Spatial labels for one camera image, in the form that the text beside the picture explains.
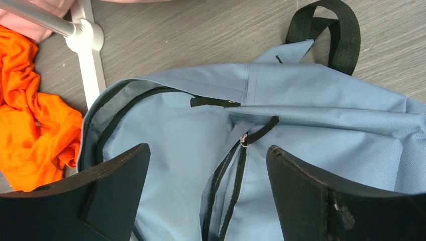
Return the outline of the light blue backpack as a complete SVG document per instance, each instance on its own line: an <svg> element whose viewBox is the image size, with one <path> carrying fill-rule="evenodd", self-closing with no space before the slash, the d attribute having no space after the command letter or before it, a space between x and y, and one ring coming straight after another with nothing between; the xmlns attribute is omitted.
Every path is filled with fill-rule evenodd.
<svg viewBox="0 0 426 241"><path fill-rule="evenodd" d="M142 240L285 240L272 145L356 183L425 194L425 105L353 77L359 52L352 9L316 1L251 63L120 81L84 119L77 170L149 145Z"/></svg>

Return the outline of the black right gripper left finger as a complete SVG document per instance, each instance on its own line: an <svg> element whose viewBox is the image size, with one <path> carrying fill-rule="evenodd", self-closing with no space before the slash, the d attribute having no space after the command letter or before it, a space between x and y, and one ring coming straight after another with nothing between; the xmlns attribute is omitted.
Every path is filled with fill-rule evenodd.
<svg viewBox="0 0 426 241"><path fill-rule="evenodd" d="M149 160L138 144L33 191L1 194L1 240L129 240Z"/></svg>

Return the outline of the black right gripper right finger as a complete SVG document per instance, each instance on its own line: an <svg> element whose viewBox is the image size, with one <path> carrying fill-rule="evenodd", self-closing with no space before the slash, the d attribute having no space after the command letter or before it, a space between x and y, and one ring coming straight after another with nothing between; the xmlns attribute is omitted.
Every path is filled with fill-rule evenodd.
<svg viewBox="0 0 426 241"><path fill-rule="evenodd" d="M425 240L425 194L342 178L272 145L267 171L285 240Z"/></svg>

